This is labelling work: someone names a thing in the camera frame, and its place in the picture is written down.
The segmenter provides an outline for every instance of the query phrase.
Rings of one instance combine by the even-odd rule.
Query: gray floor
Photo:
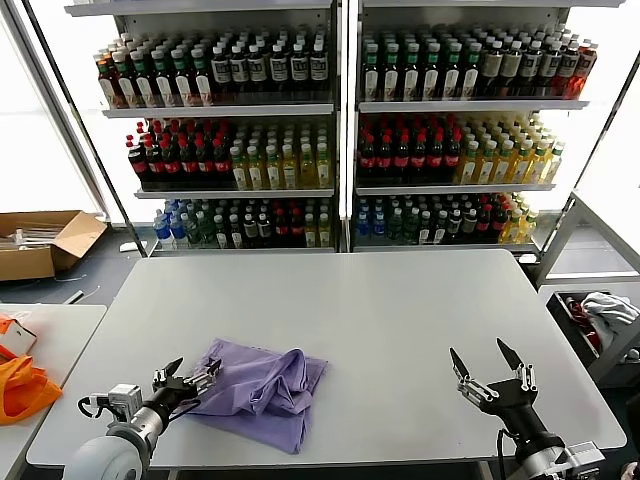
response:
[[[143,238],[151,240],[152,232],[142,230]],[[109,232],[91,249],[89,254],[71,271],[58,274],[56,278],[0,282],[0,301],[4,303],[62,303],[78,290],[85,293],[79,303],[91,305],[111,305],[122,283],[140,258],[137,252],[119,253],[121,243],[130,241],[125,231]],[[592,271],[625,271],[630,267],[611,249],[611,247],[595,231],[588,227],[579,228],[561,255],[554,273],[574,273]],[[623,292],[616,292],[631,297],[634,303],[640,305],[640,283],[624,286]],[[637,389],[609,389],[603,391],[603,396],[616,414],[622,427],[628,433],[625,402],[637,393]],[[623,463],[633,461],[637,456],[634,447],[628,444],[615,452],[607,452],[607,462],[603,466],[601,478],[603,480],[617,480]],[[362,467],[362,468],[331,468],[277,471],[234,471],[234,472],[185,472],[181,480],[288,480],[293,478],[315,479],[330,475],[336,479],[372,479],[404,478],[413,480],[459,478],[476,478],[475,468],[469,464],[454,465],[415,465],[390,467]],[[58,480],[61,471],[40,470],[29,467],[22,480]],[[152,472],[151,480],[167,478],[167,472]],[[499,478],[494,471],[494,478]]]

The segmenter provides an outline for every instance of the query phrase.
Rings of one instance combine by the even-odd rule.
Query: bottle label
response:
[[[458,84],[458,70],[449,70],[444,77],[444,88],[442,90],[442,99],[450,100],[456,93],[456,85]]]
[[[113,90],[113,85],[111,85],[111,82],[106,78],[101,78],[99,81],[100,81],[100,86],[102,87],[102,91],[104,92],[104,96],[107,99],[107,103],[109,104],[109,107],[115,108],[116,92]]]
[[[286,58],[271,58],[271,77],[274,82],[286,82],[289,80]]]
[[[323,82],[327,78],[329,78],[329,66],[327,65],[327,57],[311,57],[311,80],[316,82]]]
[[[164,164],[164,170],[167,173],[178,173],[180,171],[180,162],[169,162]]]
[[[267,80],[267,69],[264,58],[249,58],[249,77],[252,82],[264,82]]]
[[[234,232],[231,234],[231,239],[233,240],[233,245],[240,249],[242,248],[242,234],[239,232]]]
[[[294,167],[284,167],[284,185],[287,190],[296,188],[296,169]]]
[[[413,168],[422,168],[424,166],[424,157],[411,157],[410,161]]]
[[[176,102],[173,98],[173,93],[171,92],[171,84],[169,83],[169,79],[165,77],[157,77],[156,83],[158,84],[158,90],[160,90],[160,95],[162,95],[162,101],[167,107],[175,107]]]
[[[262,189],[262,175],[260,169],[256,167],[249,168],[249,175],[251,176],[251,183],[254,190]]]
[[[522,160],[521,162],[518,162],[516,172],[513,174],[513,183],[522,183],[522,179],[524,178],[524,174],[527,172],[528,167],[529,160]]]
[[[329,165],[318,165],[318,186],[321,188],[329,185]]]
[[[198,162],[198,169],[201,172],[209,173],[213,172],[215,167],[213,166],[213,162]]]
[[[558,66],[557,75],[559,77],[570,77],[578,64],[578,55],[562,55],[560,66]]]
[[[416,85],[418,84],[418,72],[416,70],[409,70],[404,76],[404,93],[402,100],[405,102],[411,102],[416,97]]]
[[[453,156],[453,155],[445,155],[444,156],[444,164],[447,167],[456,167],[458,165],[458,161],[460,160],[460,157]]]
[[[307,57],[291,58],[291,76],[296,82],[306,82],[309,80],[309,60]]]
[[[231,81],[231,69],[227,60],[212,60],[213,78],[217,83],[225,84]]]
[[[384,101],[391,102],[396,96],[396,84],[398,83],[398,72],[389,70],[384,74]]]
[[[203,105],[213,105],[213,99],[211,98],[211,85],[209,79],[204,75],[198,75],[196,77],[196,83],[198,84],[198,91],[200,92],[200,100]]]
[[[427,166],[431,168],[438,168],[442,163],[442,157],[439,155],[427,155]]]
[[[476,88],[476,80],[478,79],[478,71],[467,70],[464,74],[464,82],[462,83],[462,93],[460,98],[463,100],[469,99],[473,96],[473,90]]]
[[[438,71],[429,70],[424,76],[424,87],[422,88],[422,100],[432,100],[438,81]]]
[[[509,162],[498,162],[496,174],[493,176],[493,183],[499,184],[504,182],[504,176],[509,168]]]
[[[429,229],[425,228],[420,230],[420,233],[418,234],[418,245],[426,245],[427,240],[429,240]]]
[[[502,63],[500,64],[500,76],[506,78],[515,77],[518,73],[518,67],[520,67],[521,60],[522,55],[506,54],[502,58]]]
[[[119,78],[118,83],[120,84],[122,93],[124,93],[125,100],[129,104],[129,108],[137,108],[138,105],[136,104],[136,93],[133,90],[131,80],[129,80],[128,78]]]
[[[244,173],[243,168],[234,168],[233,176],[236,177],[236,184],[238,185],[238,190],[246,190],[247,189],[247,177]]]
[[[372,102],[376,99],[378,89],[378,72],[370,71],[364,77],[364,100]]]
[[[307,242],[307,248],[314,248],[316,246],[316,232],[305,232],[304,238]]]
[[[467,162],[462,169],[462,180],[460,181],[460,185],[467,185],[471,183],[471,177],[473,176],[473,171],[476,169],[475,162]]]
[[[520,62],[520,70],[518,75],[525,78],[535,77],[538,73],[538,58],[540,55],[531,55],[525,53],[522,55],[522,61]]]
[[[231,78],[236,83],[244,83],[249,81],[249,67],[247,61],[242,58],[240,60],[229,60],[231,63]]]
[[[138,84],[138,88],[140,89],[140,93],[142,94],[142,101],[144,104],[153,108],[156,106],[156,102],[153,98],[153,92],[151,91],[151,85],[149,85],[149,80],[146,78],[136,78],[136,83]]]
[[[331,246],[331,234],[329,232],[320,232],[320,246],[326,248]]]
[[[444,233],[445,233],[444,228],[439,228],[436,230],[436,233],[433,235],[434,245],[437,245],[442,242],[442,239],[444,238]]]
[[[397,168],[405,168],[409,165],[409,157],[396,156],[393,158],[393,166]]]
[[[495,78],[500,73],[500,64],[502,63],[502,54],[492,55],[487,53],[484,56],[484,63],[482,64],[482,76],[488,78]]]
[[[278,167],[268,167],[267,174],[269,175],[269,185],[271,190],[280,190],[280,170]]]
[[[484,162],[478,176],[478,185],[486,185],[489,183],[489,174],[493,168],[493,162]]]
[[[558,65],[560,65],[560,55],[545,54],[542,56],[538,75],[547,78],[553,77],[558,70]]]
[[[224,233],[216,233],[216,238],[218,239],[220,248],[229,248],[227,245],[227,236]]]

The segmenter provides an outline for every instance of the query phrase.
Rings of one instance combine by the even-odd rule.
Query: purple cloth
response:
[[[191,413],[207,425],[299,453],[327,362],[305,358],[297,348],[280,354],[216,339],[195,373],[210,357],[222,359],[222,370]]]

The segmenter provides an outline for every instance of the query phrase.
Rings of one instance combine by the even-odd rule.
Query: bottle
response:
[[[442,100],[451,100],[456,96],[456,87],[458,85],[458,76],[460,75],[460,67],[458,62],[460,61],[460,51],[462,45],[454,42],[449,45],[449,59],[447,66],[443,71],[442,85]]]
[[[560,53],[561,45],[561,42],[553,41],[547,51],[542,54],[538,77],[535,81],[535,95],[538,97],[548,97],[551,95],[551,83],[562,59],[562,54]]]
[[[418,51],[420,45],[417,43],[410,43],[407,45],[407,61],[404,67],[404,88],[402,94],[402,100],[404,102],[411,102],[417,100],[417,86],[418,86]]]
[[[511,218],[498,238],[499,243],[516,243],[520,233],[520,217],[522,217],[522,210],[519,208],[511,212]]]
[[[389,219],[389,225],[387,229],[387,238],[392,242],[400,242],[402,239],[402,210],[395,208],[393,215]]]
[[[291,145],[282,146],[282,171],[285,189],[295,190],[298,188],[298,163]]]
[[[597,48],[598,44],[596,43],[591,43],[584,48],[580,48],[580,59],[578,60],[578,65],[576,66],[573,76],[569,79],[564,98],[577,100],[580,97],[580,93],[582,93],[582,89],[587,82],[587,77],[598,59],[598,54],[596,53]]]
[[[520,51],[522,43],[514,40],[511,48],[505,52],[500,63],[500,76],[496,84],[496,94],[498,97],[509,97],[514,95],[514,84],[516,76],[522,61],[522,52]]]
[[[473,175],[478,168],[478,142],[475,140],[467,144],[467,149],[460,167],[458,168],[457,177],[459,177],[460,185],[469,185],[472,183]]]
[[[124,53],[114,52],[111,58],[118,69],[118,85],[120,85],[124,100],[129,108],[138,108],[140,90],[138,84],[133,81],[134,76],[129,69]]]
[[[535,94],[535,79],[542,60],[540,45],[542,43],[539,40],[533,40],[522,55],[514,89],[514,93],[520,97],[532,97]]]
[[[438,218],[436,220],[436,224],[434,225],[434,230],[435,230],[433,234],[434,245],[439,245],[444,240],[448,217],[449,217],[449,213],[446,210],[440,210],[438,212]]]
[[[363,67],[364,101],[373,102],[378,98],[378,45],[367,44],[367,61]]]
[[[238,190],[250,190],[249,167],[246,159],[242,155],[239,147],[231,147],[231,164],[233,166],[233,176],[236,179]]]
[[[396,88],[398,85],[398,49],[397,43],[387,44],[387,62],[384,66],[384,77],[382,80],[382,99],[385,102],[392,102],[396,99]]]
[[[524,174],[522,183],[531,183],[534,185],[540,183],[542,173],[547,166],[547,160],[545,158],[547,148],[549,148],[549,142],[546,140],[540,140],[540,142],[538,142],[531,163]]]
[[[476,185],[486,185],[493,171],[494,155],[498,143],[495,140],[488,140],[484,145],[482,157],[476,159],[476,168],[471,183]]]
[[[467,62],[464,66],[460,86],[460,100],[469,100],[474,97],[476,82],[478,80],[481,49],[482,45],[477,42],[473,42],[469,45],[469,53],[467,55]]]
[[[560,167],[560,163],[562,162],[562,151],[564,150],[564,142],[556,142],[553,146],[553,153],[551,156],[551,160],[549,161],[548,170],[542,173],[542,183],[545,185],[551,185],[553,183],[553,179],[558,172],[558,168]]]
[[[318,167],[318,187],[327,188],[331,185],[329,152],[326,143],[318,143],[318,158],[316,159]]]
[[[511,164],[511,158],[513,156],[513,142],[511,140],[505,140],[502,142],[500,148],[500,154],[493,162],[493,170],[489,175],[489,183],[502,184],[505,183],[505,177],[509,165]]]

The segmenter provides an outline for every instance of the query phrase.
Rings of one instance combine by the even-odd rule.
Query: white shelving unit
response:
[[[172,200],[180,198],[190,199],[230,199],[230,198],[331,198],[333,188],[315,188],[308,190],[183,190],[145,192],[138,190],[135,195],[140,199]]]
[[[499,192],[546,192],[555,185],[421,185],[396,187],[356,187],[356,194],[361,197],[385,195],[455,195],[457,193],[499,193]]]

